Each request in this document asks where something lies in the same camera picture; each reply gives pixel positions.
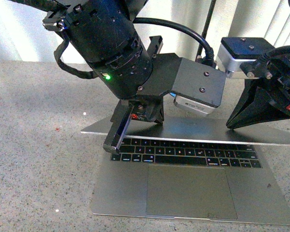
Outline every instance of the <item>laptop keyboard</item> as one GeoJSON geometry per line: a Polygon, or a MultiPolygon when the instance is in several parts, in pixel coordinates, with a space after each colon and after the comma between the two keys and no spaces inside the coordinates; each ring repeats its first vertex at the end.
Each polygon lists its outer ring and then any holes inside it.
{"type": "Polygon", "coordinates": [[[125,138],[112,161],[261,168],[252,145],[125,138]]]}

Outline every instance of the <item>black keyboard key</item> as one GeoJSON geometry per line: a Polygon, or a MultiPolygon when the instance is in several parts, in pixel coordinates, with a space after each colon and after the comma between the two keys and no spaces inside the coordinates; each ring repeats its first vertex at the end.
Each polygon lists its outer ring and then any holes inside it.
{"type": "Polygon", "coordinates": [[[214,150],[206,149],[205,150],[205,155],[208,156],[208,157],[215,157],[215,152],[214,152],[214,150]]]}
{"type": "Polygon", "coordinates": [[[189,147],[189,143],[188,142],[179,142],[179,146],[180,147],[189,147]]]}
{"type": "Polygon", "coordinates": [[[240,159],[240,163],[250,163],[247,159],[240,159]]]}
{"type": "Polygon", "coordinates": [[[131,145],[135,145],[135,146],[141,145],[141,139],[132,139],[131,145]]]}
{"type": "Polygon", "coordinates": [[[250,151],[235,151],[235,155],[239,159],[258,159],[257,154],[250,151]]]}
{"type": "Polygon", "coordinates": [[[121,145],[131,145],[131,139],[124,138],[121,142],[121,145]]]}
{"type": "Polygon", "coordinates": [[[261,168],[261,164],[258,160],[251,160],[250,163],[253,168],[261,168]]]}
{"type": "Polygon", "coordinates": [[[159,140],[152,140],[150,142],[150,145],[152,145],[152,146],[160,146],[160,141],[159,140]]]}
{"type": "Polygon", "coordinates": [[[145,147],[144,146],[136,146],[135,147],[135,153],[143,154],[144,152],[145,152],[145,147]]]}
{"type": "Polygon", "coordinates": [[[190,142],[189,143],[189,147],[190,148],[199,148],[199,144],[198,143],[195,143],[195,142],[190,142]]]}
{"type": "Polygon", "coordinates": [[[132,155],[132,161],[133,162],[141,162],[142,161],[142,155],[133,154],[132,155]]]}
{"type": "Polygon", "coordinates": [[[207,149],[208,146],[206,143],[199,143],[199,148],[202,148],[202,149],[207,149]]]}
{"type": "Polygon", "coordinates": [[[175,154],[177,156],[184,156],[185,155],[185,149],[184,148],[175,148],[175,154]]]}
{"type": "Polygon", "coordinates": [[[145,153],[146,154],[154,154],[155,153],[155,148],[152,146],[147,146],[145,147],[145,153]]]}
{"type": "Polygon", "coordinates": [[[235,158],[234,151],[225,151],[226,157],[235,158]]]}
{"type": "Polygon", "coordinates": [[[227,144],[228,150],[237,150],[237,147],[235,144],[227,144]]]}
{"type": "Polygon", "coordinates": [[[170,146],[170,141],[161,141],[160,146],[170,146]]]}
{"type": "Polygon", "coordinates": [[[166,147],[165,148],[165,154],[166,155],[175,155],[175,150],[172,147],[166,147]]]}
{"type": "Polygon", "coordinates": [[[135,146],[120,146],[120,153],[134,153],[135,146]]]}
{"type": "Polygon", "coordinates": [[[205,152],[203,149],[195,149],[196,156],[205,156],[205,152]]]}
{"type": "Polygon", "coordinates": [[[208,166],[219,166],[219,160],[217,158],[206,158],[208,166]]]}
{"type": "Polygon", "coordinates": [[[117,154],[112,154],[111,155],[111,160],[113,161],[120,161],[121,155],[117,155],[117,154]]]}
{"type": "Polygon", "coordinates": [[[208,149],[218,149],[217,144],[207,144],[208,149]]]}
{"type": "Polygon", "coordinates": [[[238,144],[236,146],[237,146],[237,149],[240,151],[255,151],[255,149],[253,148],[253,145],[238,144]]]}
{"type": "Polygon", "coordinates": [[[170,163],[170,164],[187,164],[187,157],[156,155],[155,162],[156,163],[170,163]]]}
{"type": "Polygon", "coordinates": [[[157,155],[164,155],[164,147],[156,147],[157,155]]]}
{"type": "Polygon", "coordinates": [[[143,162],[153,163],[155,161],[155,156],[143,155],[142,161],[143,162]]]}
{"type": "Polygon", "coordinates": [[[250,163],[241,163],[241,166],[242,166],[243,168],[251,168],[250,163]]]}
{"type": "Polygon", "coordinates": [[[202,165],[206,166],[206,159],[202,157],[186,157],[187,164],[189,165],[202,165]]]}
{"type": "Polygon", "coordinates": [[[219,150],[228,150],[228,145],[227,144],[216,144],[217,149],[219,150]]]}
{"type": "Polygon", "coordinates": [[[178,141],[170,141],[170,146],[179,147],[179,142],[178,141]]]}
{"type": "Polygon", "coordinates": [[[194,149],[192,149],[192,148],[186,148],[185,149],[185,155],[186,156],[195,156],[194,149]]]}
{"type": "Polygon", "coordinates": [[[230,159],[230,163],[231,163],[232,167],[240,167],[241,166],[240,161],[237,159],[230,159]]]}
{"type": "Polygon", "coordinates": [[[224,151],[222,150],[215,150],[216,157],[225,157],[224,151]]]}
{"type": "Polygon", "coordinates": [[[149,139],[142,139],[141,145],[142,146],[150,146],[150,140],[149,139]]]}
{"type": "Polygon", "coordinates": [[[219,159],[221,166],[230,166],[229,159],[219,159]]]}
{"type": "Polygon", "coordinates": [[[131,154],[121,154],[121,161],[130,162],[131,154]]]}

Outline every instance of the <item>laptop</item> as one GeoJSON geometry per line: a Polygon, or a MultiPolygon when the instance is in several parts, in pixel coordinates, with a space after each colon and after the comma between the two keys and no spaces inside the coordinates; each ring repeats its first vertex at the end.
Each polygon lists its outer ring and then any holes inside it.
{"type": "MultiPolygon", "coordinates": [[[[110,117],[82,133],[106,135],[110,117]]],[[[132,121],[121,154],[103,155],[90,204],[96,215],[290,225],[290,209],[258,145],[290,145],[263,125],[220,119],[132,121]]]]}

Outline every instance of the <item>trackpad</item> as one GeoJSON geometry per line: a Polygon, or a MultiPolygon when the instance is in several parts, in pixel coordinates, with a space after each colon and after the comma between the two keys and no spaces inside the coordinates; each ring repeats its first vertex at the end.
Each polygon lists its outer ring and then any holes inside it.
{"type": "Polygon", "coordinates": [[[146,213],[237,219],[222,168],[149,165],[146,213]]]}

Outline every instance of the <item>gray speckled surface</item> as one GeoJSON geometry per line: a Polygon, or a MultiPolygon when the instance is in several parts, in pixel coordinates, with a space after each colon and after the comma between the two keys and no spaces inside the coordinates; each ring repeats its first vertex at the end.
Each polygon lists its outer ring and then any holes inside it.
{"type": "MultiPolygon", "coordinates": [[[[211,117],[228,118],[241,89],[242,80],[228,80],[222,105],[211,117]]],[[[104,137],[80,130],[112,113],[116,103],[100,80],[80,80],[55,63],[0,62],[0,232],[290,231],[93,215],[89,203],[104,137]]],[[[165,98],[165,113],[194,117],[174,107],[171,97],[165,98]]],[[[290,131],[290,120],[267,125],[290,131]]],[[[290,147],[262,149],[290,207],[290,147]]]]}

